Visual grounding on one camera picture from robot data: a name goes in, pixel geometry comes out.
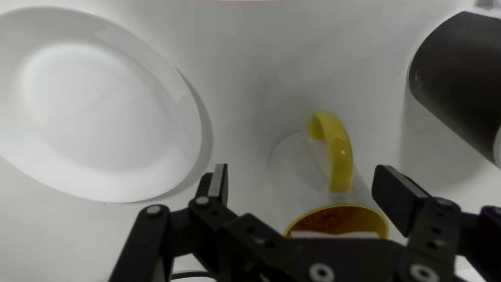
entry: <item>yellow handle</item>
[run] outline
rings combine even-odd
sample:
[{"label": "yellow handle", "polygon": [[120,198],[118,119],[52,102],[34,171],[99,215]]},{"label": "yellow handle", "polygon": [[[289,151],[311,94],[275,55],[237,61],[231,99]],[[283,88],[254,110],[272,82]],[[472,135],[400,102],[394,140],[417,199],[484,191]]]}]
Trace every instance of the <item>yellow handle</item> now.
[{"label": "yellow handle", "polygon": [[355,179],[355,154],[347,129],[331,111],[317,111],[311,118],[309,135],[323,140],[331,160],[331,191],[348,191]]}]

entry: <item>white surface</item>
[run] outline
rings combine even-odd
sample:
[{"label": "white surface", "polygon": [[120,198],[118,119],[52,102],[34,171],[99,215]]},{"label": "white surface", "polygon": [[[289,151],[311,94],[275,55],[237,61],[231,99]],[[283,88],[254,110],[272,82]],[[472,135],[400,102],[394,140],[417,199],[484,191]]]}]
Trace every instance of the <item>white surface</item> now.
[{"label": "white surface", "polygon": [[203,146],[178,71],[92,14],[32,8],[0,17],[0,154],[63,193],[132,202],[176,188]]},{"label": "white surface", "polygon": [[[156,201],[173,210],[187,205],[203,171],[228,162],[231,207],[276,227],[287,224],[281,219],[289,216],[286,201],[264,193],[275,180],[268,163],[275,147],[304,130],[319,108],[345,121],[364,187],[372,185],[375,166],[387,163],[466,210],[501,205],[501,171],[406,91],[419,44],[474,0],[45,3],[118,22],[174,61],[196,89],[207,146],[195,172]],[[26,5],[41,2],[4,0],[0,10]],[[68,198],[7,162],[0,162],[0,187],[0,281],[7,282],[107,281],[137,212],[153,202]],[[178,266],[192,268],[185,260]]]}]

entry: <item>dark cylindrical object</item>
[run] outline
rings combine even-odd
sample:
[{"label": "dark cylindrical object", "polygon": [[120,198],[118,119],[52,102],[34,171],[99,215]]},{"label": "dark cylindrical object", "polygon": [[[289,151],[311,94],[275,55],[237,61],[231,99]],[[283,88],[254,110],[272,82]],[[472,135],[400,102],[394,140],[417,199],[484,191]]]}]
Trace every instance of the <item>dark cylindrical object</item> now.
[{"label": "dark cylindrical object", "polygon": [[501,21],[461,13],[420,47],[412,94],[489,160],[501,165]]}]

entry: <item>white plate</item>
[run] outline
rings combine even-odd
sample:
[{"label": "white plate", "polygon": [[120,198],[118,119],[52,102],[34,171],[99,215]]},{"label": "white plate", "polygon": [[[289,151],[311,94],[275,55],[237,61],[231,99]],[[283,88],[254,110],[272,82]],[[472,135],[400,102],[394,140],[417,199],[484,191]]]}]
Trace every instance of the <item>white plate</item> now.
[{"label": "white plate", "polygon": [[60,8],[0,17],[0,154],[27,176],[143,201],[176,188],[201,146],[185,80],[128,30]]}]

